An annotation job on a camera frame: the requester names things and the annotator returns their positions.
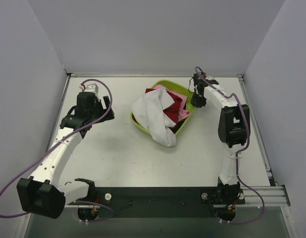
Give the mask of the black t shirt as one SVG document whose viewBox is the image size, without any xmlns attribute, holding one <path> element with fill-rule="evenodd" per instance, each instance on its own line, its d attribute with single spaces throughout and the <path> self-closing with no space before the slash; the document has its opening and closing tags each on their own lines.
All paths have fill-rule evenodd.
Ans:
<svg viewBox="0 0 306 238">
<path fill-rule="evenodd" d="M 182 127 L 182 125 L 184 124 L 184 120 L 179 121 L 174 127 L 169 127 L 169 129 L 171 130 L 171 132 L 176 135 L 177 132 L 180 130 L 180 128 Z"/>
</svg>

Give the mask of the white t shirt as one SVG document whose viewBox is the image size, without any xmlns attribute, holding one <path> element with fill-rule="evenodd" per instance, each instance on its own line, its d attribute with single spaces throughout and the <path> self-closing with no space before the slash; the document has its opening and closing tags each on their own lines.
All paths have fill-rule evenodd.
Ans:
<svg viewBox="0 0 306 238">
<path fill-rule="evenodd" d="M 131 112 L 136 121 L 145 128 L 152 139 L 166 147 L 176 145 L 176 136 L 171 128 L 176 125 L 164 112 L 175 103 L 166 88 L 150 91 L 131 105 Z"/>
</svg>

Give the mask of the aluminium front rail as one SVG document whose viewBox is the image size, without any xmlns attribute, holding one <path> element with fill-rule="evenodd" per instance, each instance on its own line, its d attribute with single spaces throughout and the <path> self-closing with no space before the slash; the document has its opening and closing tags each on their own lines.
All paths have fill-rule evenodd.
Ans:
<svg viewBox="0 0 306 238">
<path fill-rule="evenodd" d="M 241 186 L 241 195 L 236 196 L 238 206 L 262 206 L 261 198 L 266 207 L 290 206 L 290 200 L 284 186 L 252 186 L 251 189 Z"/>
</svg>

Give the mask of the red t shirt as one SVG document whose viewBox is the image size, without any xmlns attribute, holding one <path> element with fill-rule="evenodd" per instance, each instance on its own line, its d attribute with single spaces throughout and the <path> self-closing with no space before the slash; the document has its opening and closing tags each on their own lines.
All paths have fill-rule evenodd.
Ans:
<svg viewBox="0 0 306 238">
<path fill-rule="evenodd" d="M 190 113 L 184 109 L 187 97 L 173 93 L 167 88 L 147 88 L 147 120 L 150 123 L 159 123 L 165 127 L 175 127 L 180 121 L 185 120 Z"/>
</svg>

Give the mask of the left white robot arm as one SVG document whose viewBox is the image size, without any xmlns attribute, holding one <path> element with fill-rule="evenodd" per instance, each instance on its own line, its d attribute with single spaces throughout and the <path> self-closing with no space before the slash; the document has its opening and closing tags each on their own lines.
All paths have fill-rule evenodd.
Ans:
<svg viewBox="0 0 306 238">
<path fill-rule="evenodd" d="M 79 200 L 90 204 L 99 200 L 93 181 L 76 178 L 60 185 L 59 180 L 70 156 L 92 124 L 114 119 L 113 111 L 103 108 L 109 105 L 109 97 L 100 100 L 96 89 L 86 89 L 77 95 L 76 105 L 61 120 L 54 149 L 29 178 L 21 178 L 17 183 L 23 211 L 56 219 L 67 204 Z"/>
</svg>

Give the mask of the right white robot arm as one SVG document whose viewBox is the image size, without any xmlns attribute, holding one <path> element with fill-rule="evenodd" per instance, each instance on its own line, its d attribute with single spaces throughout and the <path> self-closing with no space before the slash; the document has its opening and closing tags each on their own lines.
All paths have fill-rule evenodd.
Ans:
<svg viewBox="0 0 306 238">
<path fill-rule="evenodd" d="M 249 146 L 249 106 L 241 104 L 235 94 L 227 96 L 212 77 L 203 79 L 196 73 L 192 79 L 191 104 L 202 108 L 209 101 L 220 113 L 218 137 L 223 143 L 225 157 L 218 178 L 218 196 L 221 200 L 237 198 L 240 192 L 240 155 Z"/>
</svg>

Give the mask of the pink t shirt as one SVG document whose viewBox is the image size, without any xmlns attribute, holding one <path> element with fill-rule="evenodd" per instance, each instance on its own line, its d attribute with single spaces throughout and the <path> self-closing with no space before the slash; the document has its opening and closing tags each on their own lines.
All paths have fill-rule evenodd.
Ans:
<svg viewBox="0 0 306 238">
<path fill-rule="evenodd" d="M 179 94 L 175 91 L 170 91 L 167 88 L 166 91 L 172 97 L 174 103 L 163 110 L 164 114 L 175 123 L 185 120 L 190 115 L 190 112 L 185 108 L 187 96 Z"/>
</svg>

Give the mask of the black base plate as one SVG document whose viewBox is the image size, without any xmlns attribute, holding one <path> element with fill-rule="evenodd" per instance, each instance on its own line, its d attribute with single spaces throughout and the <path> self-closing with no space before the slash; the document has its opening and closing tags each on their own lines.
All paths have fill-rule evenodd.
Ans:
<svg viewBox="0 0 306 238">
<path fill-rule="evenodd" d="M 244 205 L 243 191 L 220 187 L 96 187 L 81 199 L 78 217 L 104 218 L 212 218 L 235 217 Z"/>
</svg>

